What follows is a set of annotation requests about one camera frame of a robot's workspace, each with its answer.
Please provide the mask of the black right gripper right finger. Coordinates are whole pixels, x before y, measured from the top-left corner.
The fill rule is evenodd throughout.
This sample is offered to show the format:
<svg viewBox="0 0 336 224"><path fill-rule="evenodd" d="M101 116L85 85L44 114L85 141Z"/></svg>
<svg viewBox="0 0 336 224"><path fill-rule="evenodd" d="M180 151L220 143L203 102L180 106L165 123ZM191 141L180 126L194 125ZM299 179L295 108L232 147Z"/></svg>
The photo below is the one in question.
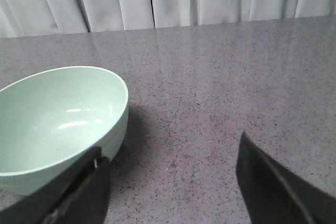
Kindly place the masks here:
<svg viewBox="0 0 336 224"><path fill-rule="evenodd" d="M335 198L275 161L246 133L236 177L252 223L335 223Z"/></svg>

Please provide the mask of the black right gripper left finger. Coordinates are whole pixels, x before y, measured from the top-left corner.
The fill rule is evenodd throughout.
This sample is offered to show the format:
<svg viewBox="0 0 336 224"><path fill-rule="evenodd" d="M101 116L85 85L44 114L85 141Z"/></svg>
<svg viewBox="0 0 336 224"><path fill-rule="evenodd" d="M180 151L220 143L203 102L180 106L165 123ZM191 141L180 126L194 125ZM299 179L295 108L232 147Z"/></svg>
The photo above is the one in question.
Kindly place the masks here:
<svg viewBox="0 0 336 224"><path fill-rule="evenodd" d="M47 185L1 211L1 223L103 223L110 197L110 161L88 149Z"/></svg>

